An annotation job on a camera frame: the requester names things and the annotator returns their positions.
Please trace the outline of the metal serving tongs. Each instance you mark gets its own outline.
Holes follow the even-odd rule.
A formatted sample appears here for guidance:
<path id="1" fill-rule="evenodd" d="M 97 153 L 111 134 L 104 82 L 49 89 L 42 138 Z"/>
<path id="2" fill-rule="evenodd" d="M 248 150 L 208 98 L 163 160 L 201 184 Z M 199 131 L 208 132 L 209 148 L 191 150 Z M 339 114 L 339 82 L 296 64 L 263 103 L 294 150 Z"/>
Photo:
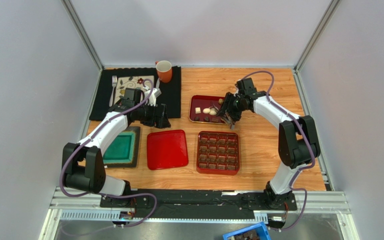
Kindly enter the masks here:
<path id="1" fill-rule="evenodd" d="M 216 106 L 213 106 L 213 109 L 216 111 L 216 116 L 223 120 L 228 126 L 230 130 L 235 129 L 235 124 L 232 118 L 229 116 L 229 113 L 226 110 L 219 109 Z"/>

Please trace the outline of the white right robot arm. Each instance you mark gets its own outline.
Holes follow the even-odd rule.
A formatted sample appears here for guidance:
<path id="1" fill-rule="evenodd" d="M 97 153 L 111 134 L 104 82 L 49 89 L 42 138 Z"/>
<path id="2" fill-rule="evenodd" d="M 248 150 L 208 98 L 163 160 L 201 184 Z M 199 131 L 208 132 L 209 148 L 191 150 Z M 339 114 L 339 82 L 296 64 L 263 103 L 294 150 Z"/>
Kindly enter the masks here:
<path id="1" fill-rule="evenodd" d="M 245 111 L 265 118 L 278 130 L 281 163 L 264 190 L 266 205 L 274 209 L 290 196 L 302 171 L 316 164 L 321 150 L 315 121 L 309 115 L 300 116 L 287 110 L 268 91 L 258 91 L 251 78 L 237 81 L 236 93 L 226 93 L 216 115 L 233 128 Z"/>

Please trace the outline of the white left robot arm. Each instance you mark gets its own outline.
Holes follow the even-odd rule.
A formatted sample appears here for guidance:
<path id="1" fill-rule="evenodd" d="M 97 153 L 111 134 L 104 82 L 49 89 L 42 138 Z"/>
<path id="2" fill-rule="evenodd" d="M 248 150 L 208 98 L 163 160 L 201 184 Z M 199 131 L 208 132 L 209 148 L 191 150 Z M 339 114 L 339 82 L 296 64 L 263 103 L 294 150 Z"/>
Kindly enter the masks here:
<path id="1" fill-rule="evenodd" d="M 161 90 L 154 87 L 146 91 L 127 88 L 98 127 L 78 143 L 69 142 L 64 146 L 59 187 L 66 196 L 123 195 L 128 183 L 106 174 L 103 156 L 116 137 L 135 121 L 158 129 L 171 127 L 167 106 L 157 104 L 160 95 Z"/>

